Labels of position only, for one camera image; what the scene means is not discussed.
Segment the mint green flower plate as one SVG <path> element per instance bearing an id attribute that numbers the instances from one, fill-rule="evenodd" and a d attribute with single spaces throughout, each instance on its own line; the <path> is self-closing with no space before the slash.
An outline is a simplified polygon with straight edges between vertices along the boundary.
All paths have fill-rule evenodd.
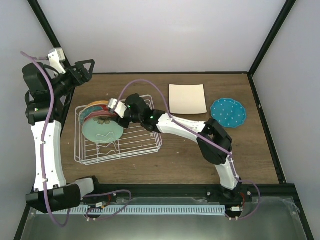
<path id="1" fill-rule="evenodd" d="M 124 128 L 119 126 L 110 117 L 99 116 L 87 120 L 82 126 L 82 135 L 96 144 L 109 144 L 119 140 Z"/>

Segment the pink polka dot plate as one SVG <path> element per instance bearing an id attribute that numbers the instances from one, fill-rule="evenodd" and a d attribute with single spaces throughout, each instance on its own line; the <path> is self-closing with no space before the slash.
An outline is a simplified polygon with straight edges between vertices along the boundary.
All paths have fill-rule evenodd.
<path id="1" fill-rule="evenodd" d="M 91 119 L 91 118 L 95 118 L 95 117 L 116 117 L 117 115 L 114 114 L 114 113 L 110 113 L 110 112 L 107 112 L 107 111 L 95 111 L 95 112 L 92 112 L 90 113 L 88 116 L 84 117 L 83 119 L 83 122 Z"/>

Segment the red and teal plate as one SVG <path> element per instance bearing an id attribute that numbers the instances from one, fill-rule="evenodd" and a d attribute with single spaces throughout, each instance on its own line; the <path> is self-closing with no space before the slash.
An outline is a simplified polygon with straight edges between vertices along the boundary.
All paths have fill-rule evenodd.
<path id="1" fill-rule="evenodd" d="M 96 112 L 96 111 L 105 111 L 105 112 L 109 112 L 109 109 L 107 107 L 107 105 L 105 104 L 101 104 L 101 105 L 92 105 L 92 106 L 89 106 L 89 107 L 86 107 L 84 110 L 82 110 L 80 112 L 80 115 L 79 115 L 79 118 L 78 118 L 78 121 L 79 123 L 82 125 L 83 123 L 83 119 L 84 117 L 87 117 L 90 113 L 93 113 L 93 112 Z"/>

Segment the square cream plate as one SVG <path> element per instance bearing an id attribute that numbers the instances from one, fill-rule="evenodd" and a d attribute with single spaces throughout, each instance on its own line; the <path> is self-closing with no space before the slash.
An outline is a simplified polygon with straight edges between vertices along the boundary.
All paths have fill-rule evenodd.
<path id="1" fill-rule="evenodd" d="M 169 111 L 178 115 L 200 115 L 207 113 L 203 84 L 169 85 Z"/>

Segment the teal polka dot plate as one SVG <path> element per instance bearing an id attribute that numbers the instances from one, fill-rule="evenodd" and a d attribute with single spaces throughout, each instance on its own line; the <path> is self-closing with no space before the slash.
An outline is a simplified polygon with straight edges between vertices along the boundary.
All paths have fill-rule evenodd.
<path id="1" fill-rule="evenodd" d="M 224 128 L 237 128 L 247 119 L 245 107 L 232 98 L 220 98 L 210 107 L 210 115 Z"/>

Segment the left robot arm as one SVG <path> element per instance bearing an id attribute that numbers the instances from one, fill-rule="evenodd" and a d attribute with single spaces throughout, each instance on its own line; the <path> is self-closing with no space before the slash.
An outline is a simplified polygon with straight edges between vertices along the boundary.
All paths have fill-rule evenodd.
<path id="1" fill-rule="evenodd" d="M 61 131 L 67 111 L 61 97 L 92 79 L 95 61 L 78 61 L 64 73 L 41 62 L 23 67 L 23 79 L 29 90 L 25 95 L 25 115 L 31 126 L 36 153 L 33 192 L 25 196 L 28 206 L 41 213 L 78 207 L 83 197 L 97 202 L 102 189 L 95 176 L 68 184 L 62 168 Z"/>

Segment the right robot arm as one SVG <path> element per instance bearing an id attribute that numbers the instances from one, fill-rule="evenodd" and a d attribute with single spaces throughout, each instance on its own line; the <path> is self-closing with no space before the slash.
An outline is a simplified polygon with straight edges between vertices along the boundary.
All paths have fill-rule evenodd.
<path id="1" fill-rule="evenodd" d="M 109 109 L 116 114 L 116 122 L 125 129 L 136 123 L 149 132 L 195 142 L 203 158 L 215 166 L 223 198 L 232 202 L 240 196 L 242 183 L 233 164 L 233 140 L 217 120 L 193 121 L 174 117 L 163 110 L 152 109 L 138 94 L 130 95 L 125 101 L 111 100 Z"/>

